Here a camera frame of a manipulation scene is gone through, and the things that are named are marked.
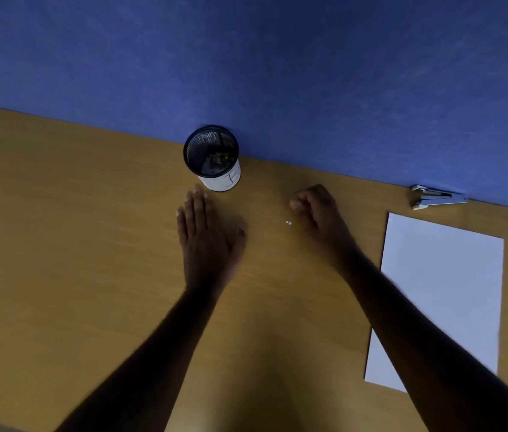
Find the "person's right arm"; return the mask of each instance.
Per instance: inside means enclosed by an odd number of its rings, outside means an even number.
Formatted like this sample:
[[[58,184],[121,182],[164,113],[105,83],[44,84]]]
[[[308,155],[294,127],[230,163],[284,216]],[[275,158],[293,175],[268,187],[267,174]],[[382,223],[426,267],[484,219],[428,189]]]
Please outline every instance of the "person's right arm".
[[[326,188],[303,190],[290,206],[354,292],[429,431],[508,431],[508,387],[360,251]]]

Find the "hand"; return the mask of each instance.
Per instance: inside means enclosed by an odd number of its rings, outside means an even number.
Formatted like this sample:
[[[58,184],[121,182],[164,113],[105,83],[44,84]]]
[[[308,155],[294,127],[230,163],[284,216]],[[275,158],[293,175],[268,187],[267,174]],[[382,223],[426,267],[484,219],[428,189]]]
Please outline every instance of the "hand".
[[[225,236],[212,199],[198,187],[193,193],[188,192],[176,217],[186,288],[212,288],[218,298],[242,260],[246,247],[244,227],[239,226],[230,237]]]
[[[290,199],[290,207],[308,236],[337,269],[342,268],[344,256],[359,251],[338,212],[336,200],[322,185],[295,194]]]

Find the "white sheet of paper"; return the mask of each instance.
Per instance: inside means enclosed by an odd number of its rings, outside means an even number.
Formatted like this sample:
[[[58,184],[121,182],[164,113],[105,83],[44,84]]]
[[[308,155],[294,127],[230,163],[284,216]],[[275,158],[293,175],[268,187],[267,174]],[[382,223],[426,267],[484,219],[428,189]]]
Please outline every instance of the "white sheet of paper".
[[[498,369],[504,240],[390,214],[382,272],[435,325]],[[406,391],[374,331],[365,380]]]

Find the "blue wall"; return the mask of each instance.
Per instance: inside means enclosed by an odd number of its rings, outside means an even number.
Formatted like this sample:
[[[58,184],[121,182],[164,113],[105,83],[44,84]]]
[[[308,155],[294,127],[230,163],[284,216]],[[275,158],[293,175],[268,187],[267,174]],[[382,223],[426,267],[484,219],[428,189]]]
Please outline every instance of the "blue wall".
[[[0,108],[508,205],[508,0],[0,0]]]

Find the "wooden desk surface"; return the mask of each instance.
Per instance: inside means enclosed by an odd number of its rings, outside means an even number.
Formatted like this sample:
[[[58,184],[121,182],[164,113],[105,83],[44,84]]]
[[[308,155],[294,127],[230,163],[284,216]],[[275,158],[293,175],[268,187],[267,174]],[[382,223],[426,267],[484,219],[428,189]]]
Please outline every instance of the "wooden desk surface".
[[[236,280],[196,350],[173,431],[419,431],[408,395],[364,382],[370,325],[287,207],[322,182],[380,263],[388,212],[505,239],[508,208],[414,212],[406,188],[249,158],[218,195],[249,223]],[[48,431],[154,329],[183,289],[182,145],[0,110],[0,423]]]

